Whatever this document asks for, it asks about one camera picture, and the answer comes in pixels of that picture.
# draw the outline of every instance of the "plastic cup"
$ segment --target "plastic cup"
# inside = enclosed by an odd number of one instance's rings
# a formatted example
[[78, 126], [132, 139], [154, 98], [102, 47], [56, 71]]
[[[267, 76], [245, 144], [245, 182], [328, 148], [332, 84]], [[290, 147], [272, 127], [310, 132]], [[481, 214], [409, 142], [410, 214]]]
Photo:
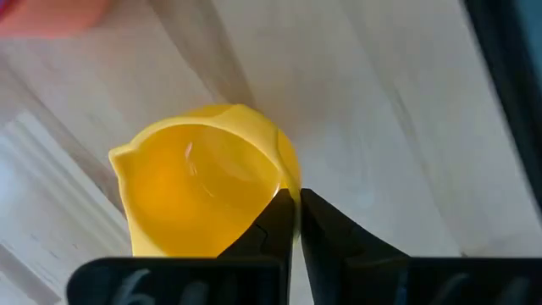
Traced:
[[215, 105], [148, 126], [109, 153], [136, 256], [214, 258], [278, 189], [300, 202], [285, 134], [243, 105]]
[[5, 0], [0, 36], [67, 36], [98, 22], [111, 0]]

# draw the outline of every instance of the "wooden table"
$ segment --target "wooden table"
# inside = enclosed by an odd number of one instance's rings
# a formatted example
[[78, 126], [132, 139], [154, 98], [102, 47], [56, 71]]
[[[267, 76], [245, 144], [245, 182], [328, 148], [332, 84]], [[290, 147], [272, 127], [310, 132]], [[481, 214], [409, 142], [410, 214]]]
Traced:
[[[402, 251], [542, 254], [456, 1], [119, 0], [78, 36], [0, 41], [0, 103], [0, 122], [36, 117], [118, 207], [111, 147], [188, 109], [244, 103], [294, 142], [303, 186]], [[294, 259], [292, 304], [307, 303]]]

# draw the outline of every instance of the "red object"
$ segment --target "red object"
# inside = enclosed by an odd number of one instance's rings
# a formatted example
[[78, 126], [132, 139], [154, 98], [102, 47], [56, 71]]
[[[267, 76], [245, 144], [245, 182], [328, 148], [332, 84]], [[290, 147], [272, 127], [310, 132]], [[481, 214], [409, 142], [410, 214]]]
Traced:
[[0, 36], [67, 36], [103, 16], [111, 0], [0, 0]]

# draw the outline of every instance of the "yellow plastic cup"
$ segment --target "yellow plastic cup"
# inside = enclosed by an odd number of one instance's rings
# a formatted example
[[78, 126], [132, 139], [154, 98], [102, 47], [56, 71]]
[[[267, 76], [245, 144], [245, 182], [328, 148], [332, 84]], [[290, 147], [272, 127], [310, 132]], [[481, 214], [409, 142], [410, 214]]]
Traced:
[[215, 258], [278, 189], [301, 200], [290, 140], [243, 105], [214, 105], [159, 121], [111, 150], [109, 159], [135, 256]]

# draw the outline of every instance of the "yellow cup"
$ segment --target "yellow cup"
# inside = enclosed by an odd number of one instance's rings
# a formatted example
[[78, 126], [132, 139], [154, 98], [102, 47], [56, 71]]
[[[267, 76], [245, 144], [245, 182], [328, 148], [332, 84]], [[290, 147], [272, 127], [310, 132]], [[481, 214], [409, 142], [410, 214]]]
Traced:
[[300, 202], [290, 140], [243, 105], [215, 105], [148, 126], [109, 152], [136, 256], [214, 258], [280, 188]]

